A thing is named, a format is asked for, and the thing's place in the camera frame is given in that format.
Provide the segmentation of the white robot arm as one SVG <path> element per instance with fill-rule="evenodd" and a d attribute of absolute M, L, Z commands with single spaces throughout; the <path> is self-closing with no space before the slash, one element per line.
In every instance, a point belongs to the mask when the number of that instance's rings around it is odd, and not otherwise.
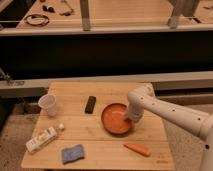
<path fill-rule="evenodd" d="M 151 84 L 129 91 L 127 99 L 126 117 L 133 122 L 138 122 L 148 110 L 203 140 L 200 171 L 213 171 L 213 114 L 159 100 Z"/>

